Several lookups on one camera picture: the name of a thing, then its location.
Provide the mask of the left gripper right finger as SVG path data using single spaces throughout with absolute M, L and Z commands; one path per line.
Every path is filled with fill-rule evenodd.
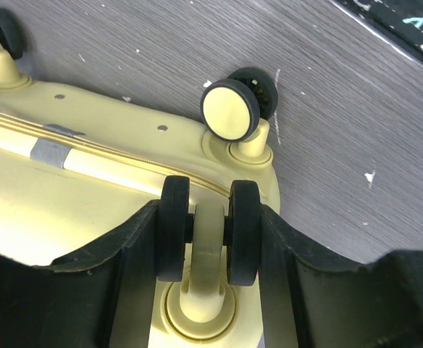
M 268 347 L 423 347 L 423 251 L 369 264 L 261 209 L 259 287 Z

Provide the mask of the yellow suitcase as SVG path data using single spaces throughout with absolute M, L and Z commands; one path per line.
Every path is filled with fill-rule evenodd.
M 17 60 L 25 40 L 0 7 L 0 255 L 48 266 L 158 201 L 156 271 L 146 347 L 257 347 L 256 264 L 236 254 L 230 195 L 280 207 L 267 144 L 279 96 L 242 67 L 207 86 L 201 121 L 75 86 L 36 80 Z

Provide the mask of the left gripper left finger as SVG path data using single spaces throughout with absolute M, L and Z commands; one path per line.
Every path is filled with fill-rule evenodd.
M 0 347 L 146 347 L 158 205 L 48 266 L 0 255 Z

